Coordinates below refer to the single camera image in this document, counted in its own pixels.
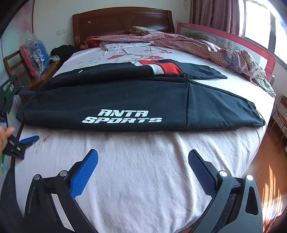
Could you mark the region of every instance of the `white logo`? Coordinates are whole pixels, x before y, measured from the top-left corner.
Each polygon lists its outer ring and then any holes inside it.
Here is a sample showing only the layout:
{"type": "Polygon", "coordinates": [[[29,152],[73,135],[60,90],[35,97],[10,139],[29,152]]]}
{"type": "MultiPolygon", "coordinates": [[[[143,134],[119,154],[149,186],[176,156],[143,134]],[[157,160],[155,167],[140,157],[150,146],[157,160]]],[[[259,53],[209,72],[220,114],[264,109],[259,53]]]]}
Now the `white logo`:
{"type": "Polygon", "coordinates": [[[102,109],[101,112],[98,114],[100,117],[93,117],[89,116],[86,117],[82,121],[82,123],[89,123],[89,124],[98,124],[100,122],[106,122],[107,124],[117,124],[117,123],[155,123],[161,122],[162,118],[144,118],[148,115],[148,111],[145,110],[110,110],[110,109],[102,109]]]}

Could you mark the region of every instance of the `human hand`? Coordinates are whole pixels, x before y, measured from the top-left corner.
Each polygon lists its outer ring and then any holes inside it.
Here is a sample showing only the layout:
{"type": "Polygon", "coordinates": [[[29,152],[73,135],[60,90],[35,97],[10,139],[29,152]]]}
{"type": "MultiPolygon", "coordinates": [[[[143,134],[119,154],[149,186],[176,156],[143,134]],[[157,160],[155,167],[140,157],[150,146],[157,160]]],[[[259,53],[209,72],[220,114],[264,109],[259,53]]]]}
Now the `human hand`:
{"type": "Polygon", "coordinates": [[[7,145],[7,138],[9,138],[14,131],[14,127],[10,126],[5,131],[2,125],[0,125],[0,154],[2,154],[3,150],[7,145]]]}

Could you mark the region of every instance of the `clear plastic bag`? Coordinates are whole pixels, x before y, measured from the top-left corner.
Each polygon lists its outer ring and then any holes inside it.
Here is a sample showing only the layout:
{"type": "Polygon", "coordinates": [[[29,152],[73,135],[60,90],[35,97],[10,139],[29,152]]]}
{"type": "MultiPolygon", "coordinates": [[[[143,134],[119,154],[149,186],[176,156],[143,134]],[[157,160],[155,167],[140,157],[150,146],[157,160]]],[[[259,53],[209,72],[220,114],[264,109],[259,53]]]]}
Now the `clear plastic bag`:
{"type": "Polygon", "coordinates": [[[49,56],[44,43],[26,31],[21,37],[21,55],[34,77],[41,76],[49,67],[49,56]]]}

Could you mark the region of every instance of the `purple curtain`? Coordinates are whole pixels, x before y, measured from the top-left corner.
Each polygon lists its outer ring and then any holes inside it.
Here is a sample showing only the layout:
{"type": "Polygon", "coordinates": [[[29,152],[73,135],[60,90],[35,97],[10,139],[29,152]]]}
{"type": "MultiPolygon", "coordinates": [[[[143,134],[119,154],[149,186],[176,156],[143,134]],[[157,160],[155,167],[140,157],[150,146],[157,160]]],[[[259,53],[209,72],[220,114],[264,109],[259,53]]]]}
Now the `purple curtain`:
{"type": "Polygon", "coordinates": [[[191,0],[190,23],[239,35],[238,0],[191,0]]]}

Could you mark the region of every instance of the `red stripe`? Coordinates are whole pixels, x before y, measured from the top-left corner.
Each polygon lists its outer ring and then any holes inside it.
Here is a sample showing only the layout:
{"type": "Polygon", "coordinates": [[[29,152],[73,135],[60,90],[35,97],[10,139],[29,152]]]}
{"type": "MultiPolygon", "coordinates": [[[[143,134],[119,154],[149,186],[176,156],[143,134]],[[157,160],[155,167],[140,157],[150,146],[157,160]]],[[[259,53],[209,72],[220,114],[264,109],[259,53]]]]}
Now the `red stripe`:
{"type": "Polygon", "coordinates": [[[165,74],[183,74],[182,71],[178,68],[178,66],[172,62],[157,63],[157,65],[159,65],[163,69],[165,74]]]}
{"type": "Polygon", "coordinates": [[[142,65],[157,64],[155,61],[147,61],[147,60],[141,60],[141,61],[138,61],[138,62],[141,63],[142,65]]]}

